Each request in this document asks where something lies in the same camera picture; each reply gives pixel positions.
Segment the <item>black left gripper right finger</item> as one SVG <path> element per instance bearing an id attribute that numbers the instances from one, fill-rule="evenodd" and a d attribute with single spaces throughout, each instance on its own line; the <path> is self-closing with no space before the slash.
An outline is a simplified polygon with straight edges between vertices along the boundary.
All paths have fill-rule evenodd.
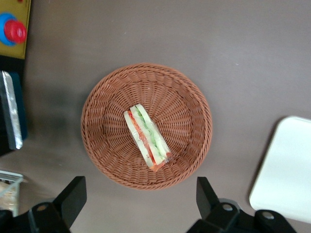
<path id="1" fill-rule="evenodd" d="M 296 230 L 278 212 L 257 210 L 254 216 L 229 199 L 219 199 L 206 177 L 198 177 L 196 203 L 201 218 L 189 233 L 294 233 Z"/>

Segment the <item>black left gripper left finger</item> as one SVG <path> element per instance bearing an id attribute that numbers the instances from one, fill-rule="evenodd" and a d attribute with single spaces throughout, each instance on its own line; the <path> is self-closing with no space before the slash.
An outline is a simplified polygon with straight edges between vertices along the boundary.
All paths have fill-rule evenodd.
<path id="1" fill-rule="evenodd" d="M 52 202 L 39 203 L 19 216 L 13 216 L 9 210 L 1 210 L 0 231 L 69 233 L 86 201 L 86 178 L 76 176 Z"/>

